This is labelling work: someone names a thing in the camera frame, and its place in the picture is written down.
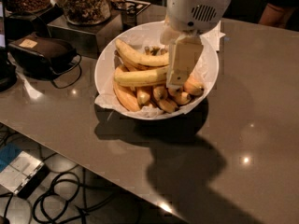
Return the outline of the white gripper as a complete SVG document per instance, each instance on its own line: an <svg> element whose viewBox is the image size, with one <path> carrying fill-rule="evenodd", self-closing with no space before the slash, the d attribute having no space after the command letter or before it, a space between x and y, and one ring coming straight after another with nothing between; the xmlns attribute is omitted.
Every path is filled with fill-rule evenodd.
<svg viewBox="0 0 299 224"><path fill-rule="evenodd" d="M167 0L160 42L168 46L166 87L180 88L196 66L204 46L200 35L214 29L231 0Z"/></svg>

